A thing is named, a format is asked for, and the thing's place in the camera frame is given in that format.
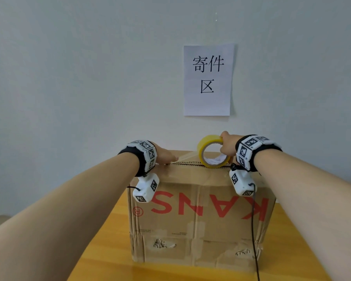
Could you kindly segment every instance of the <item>person's right hand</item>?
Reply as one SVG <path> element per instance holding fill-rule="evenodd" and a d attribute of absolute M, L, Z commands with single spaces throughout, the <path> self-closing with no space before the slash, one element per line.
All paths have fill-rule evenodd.
<path fill-rule="evenodd" d="M 220 152 L 223 153 L 224 155 L 234 157 L 237 153 L 237 151 L 235 150 L 235 144 L 243 136 L 230 135 L 229 132 L 224 131 L 221 133 L 221 137 L 222 137 L 223 143 L 222 143 Z"/>

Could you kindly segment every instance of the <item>person's right arm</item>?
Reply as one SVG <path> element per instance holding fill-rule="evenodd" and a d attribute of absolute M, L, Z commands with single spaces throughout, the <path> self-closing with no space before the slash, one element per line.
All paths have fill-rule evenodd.
<path fill-rule="evenodd" d="M 221 151 L 235 154 L 241 136 L 221 136 Z M 351 281 L 351 184 L 274 149 L 258 152 L 254 165 L 330 277 Z"/>

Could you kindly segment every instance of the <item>person's left hand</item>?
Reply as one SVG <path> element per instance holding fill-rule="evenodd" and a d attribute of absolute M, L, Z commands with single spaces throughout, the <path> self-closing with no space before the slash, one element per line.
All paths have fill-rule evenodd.
<path fill-rule="evenodd" d="M 152 141 L 151 143 L 154 144 L 156 147 L 156 152 L 157 152 L 156 163 L 160 165 L 167 165 L 167 164 L 170 164 L 171 162 L 178 161 L 178 157 L 173 155 L 169 150 L 161 148 L 159 145 L 155 144 Z"/>

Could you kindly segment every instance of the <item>forearm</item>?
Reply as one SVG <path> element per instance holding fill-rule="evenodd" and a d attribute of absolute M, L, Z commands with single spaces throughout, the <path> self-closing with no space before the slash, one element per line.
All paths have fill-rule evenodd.
<path fill-rule="evenodd" d="M 66 280 L 138 169 L 135 155 L 115 156 L 1 225 L 0 280 Z"/>
<path fill-rule="evenodd" d="M 333 280 L 351 280 L 351 184 L 277 150 L 254 164 Z"/>

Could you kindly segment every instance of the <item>red letter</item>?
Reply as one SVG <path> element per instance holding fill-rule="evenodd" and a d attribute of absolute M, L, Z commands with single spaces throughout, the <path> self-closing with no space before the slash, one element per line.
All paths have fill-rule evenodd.
<path fill-rule="evenodd" d="M 245 197 L 244 199 L 246 199 L 248 201 L 248 203 L 250 203 L 251 206 L 252 206 L 253 199 L 251 197 Z M 253 214 L 255 215 L 257 213 L 260 213 L 259 221 L 264 222 L 264 220 L 265 220 L 265 216 L 267 214 L 267 209 L 268 209 L 268 201 L 269 201 L 268 198 L 263 198 L 261 200 L 261 206 L 255 202 L 255 207 L 254 207 Z M 248 215 L 244 216 L 242 219 L 246 219 L 247 220 L 247 219 L 249 219 L 251 217 L 252 217 L 252 211 Z"/>
<path fill-rule="evenodd" d="M 192 210 L 199 216 L 203 216 L 203 206 L 192 206 L 191 205 L 191 200 L 188 199 L 186 195 L 184 195 L 182 192 L 179 193 L 179 204 L 178 204 L 178 215 L 183 215 L 184 214 L 184 204 L 187 204 L 190 206 Z"/>
<path fill-rule="evenodd" d="M 171 194 L 169 192 L 166 192 L 166 191 L 156 191 L 154 193 L 154 196 L 153 196 L 151 201 L 153 203 L 156 203 L 156 204 L 159 204 L 161 206 L 164 206 L 165 209 L 164 210 L 158 210 L 158 209 L 152 208 L 151 211 L 155 212 L 157 214 L 166 214 L 166 213 L 169 213 L 170 211 L 172 211 L 172 206 L 169 203 L 166 203 L 164 201 L 161 201 L 161 200 L 157 199 L 156 198 L 157 195 L 165 195 L 165 196 L 168 196 L 168 197 L 172 197 L 173 196 L 173 194 Z"/>
<path fill-rule="evenodd" d="M 233 207 L 234 203 L 238 200 L 238 196 L 233 196 L 230 201 L 217 200 L 216 195 L 210 194 L 210 198 L 212 199 L 213 205 L 216 208 L 217 214 L 223 218 L 229 212 L 229 210 Z"/>

